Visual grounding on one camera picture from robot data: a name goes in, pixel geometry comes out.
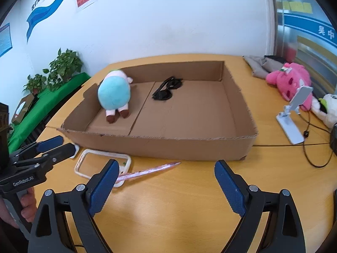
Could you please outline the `person left hand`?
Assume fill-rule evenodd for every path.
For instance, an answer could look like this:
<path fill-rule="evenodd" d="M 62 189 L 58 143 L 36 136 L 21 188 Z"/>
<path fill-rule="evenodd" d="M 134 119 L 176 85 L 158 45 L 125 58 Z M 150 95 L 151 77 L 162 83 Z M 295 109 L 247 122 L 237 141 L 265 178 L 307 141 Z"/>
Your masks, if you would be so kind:
<path fill-rule="evenodd" d="M 33 187 L 27 189 L 27 193 L 21 197 L 20 202 L 23 207 L 21 215 L 26 219 L 27 222 L 32 223 L 37 212 L 37 201 L 35 199 L 35 191 Z M 2 198 L 0 199 L 0 216 L 5 223 L 13 226 L 16 229 L 19 228 L 13 217 L 10 215 L 9 210 L 7 209 Z"/>

